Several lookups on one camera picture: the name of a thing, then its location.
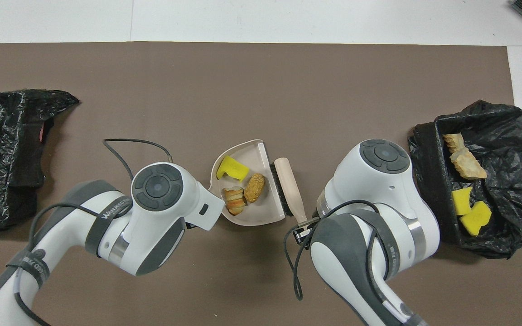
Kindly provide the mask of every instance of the bread roll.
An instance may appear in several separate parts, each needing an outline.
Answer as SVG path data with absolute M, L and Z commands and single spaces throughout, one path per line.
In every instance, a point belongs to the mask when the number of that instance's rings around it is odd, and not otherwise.
M 263 187 L 265 186 L 265 176 L 261 173 L 255 173 L 249 179 L 249 183 L 247 184 L 247 188 L 245 188 L 244 195 L 245 199 L 248 202 L 256 202 L 263 191 Z
M 224 188 L 225 206 L 231 215 L 238 215 L 245 209 L 245 200 L 243 198 L 243 188 L 233 187 Z

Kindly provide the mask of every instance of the white floor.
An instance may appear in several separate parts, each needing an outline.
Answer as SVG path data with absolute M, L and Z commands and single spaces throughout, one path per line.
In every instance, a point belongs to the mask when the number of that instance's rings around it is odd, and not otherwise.
M 507 0 L 0 0 L 0 43 L 113 41 L 504 45 L 522 108 Z

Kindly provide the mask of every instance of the gray circular button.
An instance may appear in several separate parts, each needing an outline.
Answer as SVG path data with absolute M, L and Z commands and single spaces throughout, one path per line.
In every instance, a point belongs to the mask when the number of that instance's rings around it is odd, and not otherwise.
M 180 171 L 178 171 L 176 168 L 174 168 L 170 165 L 166 165 L 166 164 L 157 165 L 156 171 L 157 171 L 157 173 L 168 176 L 170 181 L 176 181 L 176 180 L 180 179 Z
M 160 198 L 170 189 L 170 184 L 164 176 L 153 176 L 146 182 L 146 192 L 151 197 Z
M 170 192 L 162 198 L 162 204 L 164 204 L 165 207 L 171 207 L 174 205 L 180 198 L 180 192 L 182 190 L 182 187 L 180 184 L 173 184 L 170 188 Z
M 410 165 L 410 161 L 408 161 L 408 159 L 401 158 L 394 162 L 388 162 L 386 168 L 388 171 L 402 171 L 408 169 L 408 165 Z
M 379 159 L 379 157 L 377 157 L 377 155 L 373 152 L 373 150 L 371 149 L 366 149 L 363 151 L 363 154 L 365 156 L 365 158 L 373 165 L 377 166 L 377 167 L 381 167 L 383 164 L 384 164 L 384 161 L 382 161 L 381 159 Z
M 402 149 L 402 147 L 400 147 L 397 144 L 394 144 L 392 142 L 389 142 L 388 145 L 394 147 L 396 149 L 396 151 L 398 152 L 398 155 L 410 160 L 410 157 L 408 156 L 408 154 L 406 154 L 406 152 Z
M 158 202 L 150 199 L 143 192 L 136 194 L 136 200 L 138 203 L 145 206 L 145 208 L 158 209 Z
M 146 179 L 148 179 L 148 177 L 151 175 L 152 171 L 150 169 L 146 169 L 139 173 L 138 176 L 136 176 L 136 181 L 134 181 L 134 188 L 142 189 L 142 187 L 145 185 Z
M 398 151 L 387 144 L 378 144 L 373 148 L 374 154 L 386 162 L 396 161 L 398 158 Z
M 373 147 L 376 144 L 383 144 L 385 142 L 386 141 L 383 139 L 370 139 L 370 140 L 365 140 L 365 142 L 362 142 L 362 145 L 366 146 L 366 147 Z
M 412 316 L 414 314 L 407 305 L 404 305 L 404 302 L 400 303 L 400 310 L 402 310 L 402 313 L 406 316 Z

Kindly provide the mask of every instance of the black strap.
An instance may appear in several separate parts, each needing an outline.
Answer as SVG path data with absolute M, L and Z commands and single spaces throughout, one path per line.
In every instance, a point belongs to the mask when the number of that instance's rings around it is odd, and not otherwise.
M 41 288 L 44 282 L 49 278 L 48 264 L 43 261 L 45 250 L 38 249 L 34 252 L 29 252 L 24 249 L 23 252 L 25 252 L 25 254 L 21 256 L 21 258 L 12 260 L 5 266 L 13 266 L 25 270 L 34 277 L 38 283 L 38 287 Z
M 384 273 L 384 280 L 389 280 L 398 273 L 400 268 L 400 252 L 398 251 L 398 242 L 394 238 L 392 230 L 381 217 L 379 213 L 360 209 L 352 212 L 366 223 L 368 223 L 377 233 L 378 240 L 383 246 L 386 256 L 386 272 Z
M 98 247 L 110 223 L 112 223 L 113 219 L 127 213 L 131 208 L 132 198 L 129 196 L 121 196 L 106 206 L 106 208 L 96 216 L 96 220 L 94 220 L 90 231 L 87 233 L 86 251 L 100 257 L 98 255 Z

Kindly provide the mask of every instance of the black cable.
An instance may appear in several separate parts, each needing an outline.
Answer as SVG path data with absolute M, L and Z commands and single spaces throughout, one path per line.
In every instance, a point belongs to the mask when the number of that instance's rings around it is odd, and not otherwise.
M 349 200 L 347 202 L 339 204 L 335 208 L 331 209 L 328 213 L 326 213 L 315 225 L 313 225 L 313 227 L 311 228 L 311 231 L 309 231 L 308 235 L 306 235 L 305 239 L 303 240 L 303 243 L 300 244 L 300 248 L 298 250 L 298 254 L 297 254 L 296 258 L 295 258 L 295 264 L 292 264 L 291 258 L 290 258 L 290 254 L 289 254 L 289 252 L 287 250 L 287 238 L 289 237 L 289 235 L 294 230 L 296 230 L 298 228 L 298 226 L 296 225 L 295 227 L 292 227 L 292 229 L 290 229 L 287 232 L 287 234 L 285 235 L 285 239 L 283 240 L 283 246 L 284 246 L 284 250 L 285 250 L 285 258 L 287 259 L 287 262 L 290 264 L 291 271 L 294 274 L 294 292 L 295 292 L 296 298 L 299 301 L 303 300 L 303 291 L 301 289 L 301 283 L 299 282 L 299 277 L 297 275 L 297 271 L 298 271 L 298 266 L 299 266 L 299 259 L 301 258 L 301 254 L 302 254 L 303 250 L 307 246 L 307 243 L 311 240 L 311 237 L 313 237 L 313 232 L 315 232 L 315 229 L 317 228 L 317 225 L 319 224 L 319 222 L 322 219 L 330 217 L 333 213 L 335 213 L 340 208 L 343 208 L 343 207 L 351 205 L 351 204 L 364 204 L 364 205 L 367 205 L 367 206 L 371 207 L 374 212 L 376 212 L 378 214 L 380 213 L 380 211 L 378 210 L 378 208 L 374 204 L 372 204 L 371 202 L 368 202 L 366 200 L 359 200 L 359 199 Z
M 380 288 L 377 286 L 376 280 L 374 280 L 374 278 L 373 278 L 372 254 L 373 254 L 373 242 L 375 241 L 376 238 L 380 239 L 380 236 L 377 233 L 376 229 L 372 229 L 372 233 L 370 235 L 370 239 L 369 239 L 369 242 L 368 242 L 367 262 L 366 262 L 367 268 L 366 268 L 366 271 L 368 272 L 368 283 L 369 283 L 370 287 L 374 290 L 374 293 L 376 294 L 376 296 L 379 299 L 379 301 L 380 302 L 384 302 L 386 300 L 386 296 L 382 293 Z
M 124 168 L 126 169 L 128 175 L 130 176 L 130 181 L 132 181 L 132 179 L 134 179 L 134 175 L 132 175 L 132 170 L 130 170 L 128 163 L 126 163 L 126 161 L 124 161 L 124 159 L 120 156 L 120 154 L 118 154 L 118 152 L 116 152 L 116 150 L 114 150 L 112 148 L 112 146 L 108 145 L 108 142 L 133 142 L 133 143 L 143 143 L 143 144 L 153 145 L 153 146 L 156 146 L 159 149 L 163 150 L 164 153 L 166 153 L 166 156 L 168 156 L 168 161 L 170 163 L 172 163 L 172 155 L 170 155 L 170 152 L 168 152 L 168 150 L 164 146 L 161 146 L 157 143 L 149 142 L 148 140 L 133 139 L 133 138 L 107 138 L 107 139 L 102 140 L 102 143 L 104 144 L 104 146 L 106 146 L 106 148 L 108 150 L 110 150 L 110 152 L 112 152 L 112 154 L 114 154 L 114 156 L 116 156 L 116 158 L 122 163 L 122 165 L 124 165 Z
M 48 324 L 47 322 L 45 322 L 45 320 L 43 320 L 42 318 L 40 318 L 37 314 L 35 314 L 35 312 L 33 312 L 27 305 L 25 305 L 25 303 L 23 302 L 23 300 L 21 300 L 21 296 L 19 295 L 19 292 L 16 292 L 16 293 L 13 293 L 13 297 L 15 297 L 15 302 L 17 302 L 17 305 L 19 305 L 19 307 L 23 310 L 23 312 L 25 314 L 27 314 L 27 316 L 29 318 L 31 318 L 34 322 L 37 322 L 38 324 L 42 325 L 42 326 L 50 326 L 50 324 Z
M 56 208 L 56 207 L 71 207 L 71 208 L 75 208 L 75 209 L 84 211 L 88 214 L 91 214 L 94 217 L 98 215 L 98 213 L 92 211 L 91 209 L 87 209 L 87 208 L 77 205 L 77 204 L 72 204 L 71 202 L 58 202 L 56 204 L 48 206 L 48 207 L 42 209 L 41 211 L 39 211 L 39 213 L 37 213 L 37 215 L 35 215 L 34 220 L 31 222 L 31 227 L 29 228 L 29 242 L 27 243 L 27 250 L 31 251 L 35 248 L 35 228 L 37 227 L 39 219 L 46 212 L 50 211 L 50 209 Z

